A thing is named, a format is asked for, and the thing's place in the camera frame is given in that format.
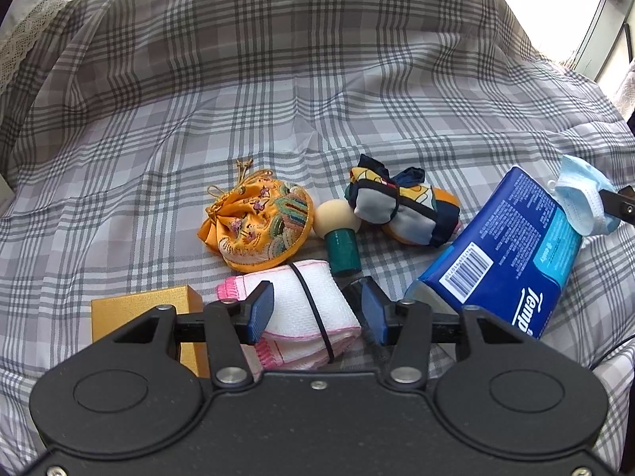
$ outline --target blue surgical mask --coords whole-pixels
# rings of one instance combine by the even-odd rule
[[[558,181],[549,181],[551,195],[562,206],[571,226],[582,236],[609,234],[620,219],[604,213],[600,190],[615,191],[606,176],[585,160],[563,155]]]

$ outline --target gray plaid tablecloth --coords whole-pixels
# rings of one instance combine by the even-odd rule
[[[0,217],[12,472],[41,448],[29,392],[90,342],[91,299],[180,284],[215,297],[229,270],[196,232],[205,188],[232,186],[236,159],[317,203],[342,195],[361,153],[420,165],[465,223],[514,164],[546,183],[573,154],[635,182],[617,110],[539,55],[504,0],[72,0],[41,23],[0,96],[0,173],[17,194]],[[380,232],[359,244],[393,298],[436,255]],[[324,255],[318,240],[300,253]],[[635,332],[634,268],[633,227],[586,240],[544,341],[588,366]],[[596,449],[614,466],[634,352],[596,370],[612,404]],[[372,362],[360,343],[342,366]],[[433,376],[449,364],[436,349]]]

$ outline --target green cylinder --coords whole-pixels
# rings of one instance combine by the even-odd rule
[[[335,229],[324,236],[331,273],[348,276],[361,271],[360,252],[353,229]]]

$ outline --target folded towel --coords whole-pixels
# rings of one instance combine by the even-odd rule
[[[360,323],[335,284],[326,261],[309,259],[295,265],[307,283],[337,356],[360,336]],[[328,355],[318,323],[300,280],[290,267],[229,277],[217,287],[218,298],[243,300],[261,281],[271,281],[275,294],[273,315],[255,346],[262,368],[307,370],[326,364]],[[254,353],[247,349],[246,354],[257,375]]]

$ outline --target gold box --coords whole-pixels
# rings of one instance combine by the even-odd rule
[[[93,342],[103,338],[158,304],[173,304],[177,313],[202,311],[202,297],[188,285],[151,292],[121,295],[91,302]],[[210,369],[204,343],[183,343],[181,363],[200,378],[208,378]]]

